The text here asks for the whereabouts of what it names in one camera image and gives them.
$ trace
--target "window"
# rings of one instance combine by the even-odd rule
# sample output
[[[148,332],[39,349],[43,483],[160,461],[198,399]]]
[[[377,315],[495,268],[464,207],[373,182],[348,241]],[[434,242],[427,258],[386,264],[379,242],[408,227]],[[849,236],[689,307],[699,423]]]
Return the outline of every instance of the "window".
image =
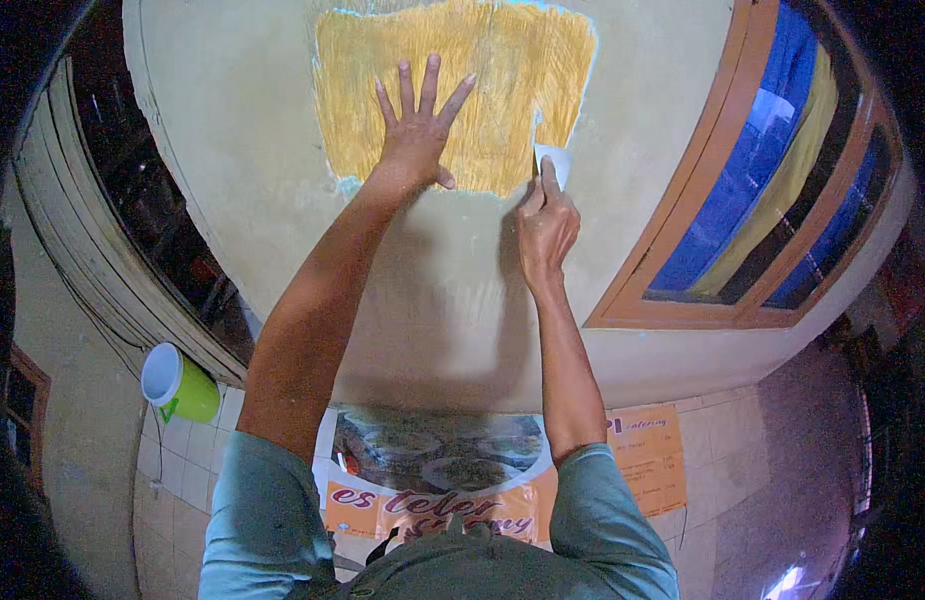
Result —
[[[876,222],[898,140],[829,5],[736,2],[696,131],[587,325],[791,327]]]
[[[119,2],[99,3],[68,48],[86,155],[121,229],[168,294],[249,364],[254,342],[236,285],[186,212],[186,199],[134,101],[121,10]]]
[[[13,343],[5,378],[2,422],[9,450],[26,473],[26,481],[42,495],[42,427],[49,400],[50,378]]]

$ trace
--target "orange banner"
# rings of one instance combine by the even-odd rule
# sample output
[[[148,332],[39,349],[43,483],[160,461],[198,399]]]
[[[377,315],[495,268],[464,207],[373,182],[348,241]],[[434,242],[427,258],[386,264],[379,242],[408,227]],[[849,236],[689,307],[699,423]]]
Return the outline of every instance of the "orange banner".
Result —
[[[329,530],[384,540],[399,527],[398,540],[408,541],[444,531],[456,513],[465,528],[485,523],[524,542],[549,541],[557,474],[541,417],[371,413],[339,411],[325,488]],[[676,408],[607,411],[605,424],[643,515],[684,507]]]
[[[550,466],[530,482],[490,495],[417,493],[377,495],[329,481],[326,526],[354,536],[384,540],[399,527],[398,540],[445,531],[453,513],[463,528],[485,523],[490,529],[523,542],[549,540],[549,520],[556,500],[556,470]]]
[[[605,412],[606,440],[644,517],[686,505],[683,438],[675,406]]]

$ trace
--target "blue glass pane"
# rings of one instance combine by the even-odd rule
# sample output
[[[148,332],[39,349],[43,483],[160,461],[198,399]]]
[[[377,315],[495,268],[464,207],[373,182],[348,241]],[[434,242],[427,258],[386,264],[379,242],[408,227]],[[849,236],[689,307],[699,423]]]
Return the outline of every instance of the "blue glass pane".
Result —
[[[822,234],[819,235],[816,243],[810,248],[805,258],[799,261],[795,269],[769,296],[765,306],[798,308],[805,297],[808,297],[809,293],[816,289],[817,285],[823,281],[846,249],[853,243],[855,235],[850,233],[854,229],[853,225],[858,224],[860,211],[862,211],[862,214],[868,215],[873,210],[873,205],[867,198],[867,192],[870,188],[870,181],[873,179],[873,173],[877,168],[879,158],[877,144],[878,138],[872,138],[868,149],[865,151],[863,162],[859,165],[859,171],[856,172],[856,177],[853,179],[852,186],[849,186],[849,190],[846,192],[842,204],[836,210],[836,214],[833,215],[832,220],[822,231]],[[798,290],[802,290],[802,293],[796,294]]]
[[[766,71],[739,139],[696,219],[649,290],[688,290],[746,222],[795,134],[813,80],[816,47],[816,35],[806,19],[780,4]]]

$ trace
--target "yellow curtain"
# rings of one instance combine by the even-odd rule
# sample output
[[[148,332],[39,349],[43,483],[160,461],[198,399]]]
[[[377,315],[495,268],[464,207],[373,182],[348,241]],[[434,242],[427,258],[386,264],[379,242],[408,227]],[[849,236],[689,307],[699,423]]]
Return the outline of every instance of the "yellow curtain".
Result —
[[[773,230],[800,197],[806,178],[823,148],[823,140],[836,114],[838,101],[839,90],[832,74],[830,57],[822,44],[819,44],[816,47],[816,64],[809,97],[799,117],[789,150],[786,150],[779,168],[743,226],[712,267],[693,285],[690,293],[699,296],[719,294],[753,248]]]

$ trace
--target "right hand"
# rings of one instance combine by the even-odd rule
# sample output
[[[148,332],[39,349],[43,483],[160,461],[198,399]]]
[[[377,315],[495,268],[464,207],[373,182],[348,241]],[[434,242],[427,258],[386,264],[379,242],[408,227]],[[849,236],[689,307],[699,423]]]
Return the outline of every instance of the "right hand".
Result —
[[[580,213],[556,181],[556,168],[542,157],[541,176],[517,211],[519,264],[528,289],[541,295],[562,290],[563,261],[580,232]]]

